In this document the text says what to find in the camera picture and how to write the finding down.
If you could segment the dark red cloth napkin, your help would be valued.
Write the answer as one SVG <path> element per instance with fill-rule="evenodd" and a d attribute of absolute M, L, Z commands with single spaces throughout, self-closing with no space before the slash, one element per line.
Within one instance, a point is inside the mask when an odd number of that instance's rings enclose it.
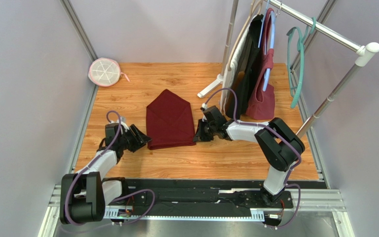
<path fill-rule="evenodd" d="M 194 120 L 190 102 L 163 90 L 146 108 L 150 150 L 194 146 Z"/>

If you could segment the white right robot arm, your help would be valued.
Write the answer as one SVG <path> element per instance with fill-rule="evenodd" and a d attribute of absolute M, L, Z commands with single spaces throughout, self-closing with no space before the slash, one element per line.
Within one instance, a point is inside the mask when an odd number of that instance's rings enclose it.
<path fill-rule="evenodd" d="M 293 166 L 301 161 L 305 151 L 302 140 L 280 118 L 270 122 L 245 122 L 226 119 L 216 106 L 201 107 L 203 118 L 198 120 L 194 142 L 209 142 L 218 137 L 229 141 L 257 142 L 270 168 L 264 181 L 269 195 L 280 194 L 287 183 Z"/>

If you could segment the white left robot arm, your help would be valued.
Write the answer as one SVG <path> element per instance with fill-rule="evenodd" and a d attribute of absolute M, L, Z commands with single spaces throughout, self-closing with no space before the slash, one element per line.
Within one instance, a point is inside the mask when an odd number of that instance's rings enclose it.
<path fill-rule="evenodd" d="M 61 223 L 81 225 L 101 221 L 105 207 L 122 195 L 125 185 L 123 178 L 106 179 L 106 174 L 119 163 L 124 151 L 134 153 L 150 141 L 151 138 L 133 124 L 107 124 L 95 157 L 77 173 L 62 178 Z"/>

